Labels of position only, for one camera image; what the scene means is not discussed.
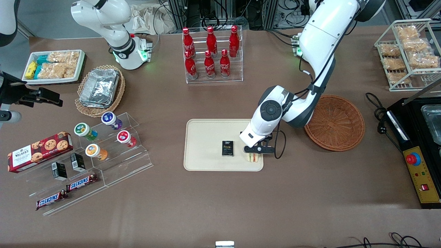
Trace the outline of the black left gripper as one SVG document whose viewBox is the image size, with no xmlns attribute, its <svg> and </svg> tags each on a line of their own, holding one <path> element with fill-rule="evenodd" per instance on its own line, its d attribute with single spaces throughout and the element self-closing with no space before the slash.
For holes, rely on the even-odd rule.
<svg viewBox="0 0 441 248">
<path fill-rule="evenodd" d="M 256 143 L 253 147 L 244 146 L 245 153 L 254 154 L 274 154 L 275 148 L 269 146 L 269 142 L 273 139 L 272 136 L 268 136 L 263 140 Z"/>
</svg>

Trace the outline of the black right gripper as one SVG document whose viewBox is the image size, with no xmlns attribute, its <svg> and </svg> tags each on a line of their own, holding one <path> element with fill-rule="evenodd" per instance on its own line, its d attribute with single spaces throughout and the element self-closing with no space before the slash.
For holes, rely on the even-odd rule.
<svg viewBox="0 0 441 248">
<path fill-rule="evenodd" d="M 35 95 L 36 91 L 29 89 L 24 81 L 1 72 L 0 104 L 3 105 L 25 105 L 34 107 L 35 103 L 47 103 L 55 106 L 63 106 L 63 101 L 55 97 L 55 92 L 43 87 L 40 88 L 40 98 Z"/>
</svg>

